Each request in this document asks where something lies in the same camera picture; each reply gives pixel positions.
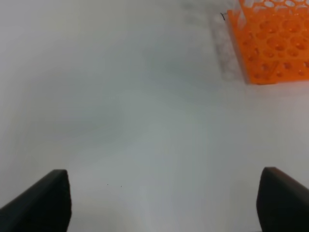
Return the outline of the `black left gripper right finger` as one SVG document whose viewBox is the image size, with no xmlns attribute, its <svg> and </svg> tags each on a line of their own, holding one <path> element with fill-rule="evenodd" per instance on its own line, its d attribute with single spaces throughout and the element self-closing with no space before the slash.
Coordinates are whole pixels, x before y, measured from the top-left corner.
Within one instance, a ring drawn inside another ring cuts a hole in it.
<svg viewBox="0 0 309 232">
<path fill-rule="evenodd" d="M 265 167 L 256 210 L 263 232 L 307 232 L 309 189 L 278 168 Z"/>
</svg>

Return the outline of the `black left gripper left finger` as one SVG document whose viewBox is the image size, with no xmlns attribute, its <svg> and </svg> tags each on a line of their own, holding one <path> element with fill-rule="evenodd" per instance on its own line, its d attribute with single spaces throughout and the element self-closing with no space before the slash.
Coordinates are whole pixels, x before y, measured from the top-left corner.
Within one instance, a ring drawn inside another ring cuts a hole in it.
<svg viewBox="0 0 309 232">
<path fill-rule="evenodd" d="M 56 169 L 0 208 L 0 230 L 66 232 L 71 215 L 68 172 Z"/>
</svg>

